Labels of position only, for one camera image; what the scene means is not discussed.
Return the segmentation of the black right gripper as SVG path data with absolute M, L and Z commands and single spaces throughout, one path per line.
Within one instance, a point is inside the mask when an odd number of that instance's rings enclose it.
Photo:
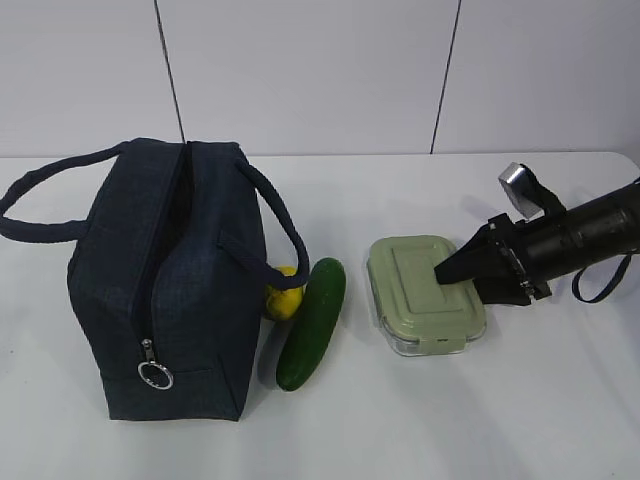
M 474 280 L 485 305 L 528 306 L 551 295 L 547 281 L 533 278 L 530 256 L 524 246 L 523 220 L 506 214 L 491 218 L 459 250 L 434 271 L 441 285 Z

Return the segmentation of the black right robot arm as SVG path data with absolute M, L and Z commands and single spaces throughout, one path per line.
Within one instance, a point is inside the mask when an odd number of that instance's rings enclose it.
M 470 280 L 482 303 L 528 306 L 551 295 L 549 282 L 573 273 L 579 293 L 584 270 L 621 255 L 616 273 L 592 303 L 604 300 L 620 283 L 639 253 L 639 182 L 570 210 L 556 202 L 542 217 L 514 222 L 503 213 L 435 267 L 436 280 L 452 285 Z

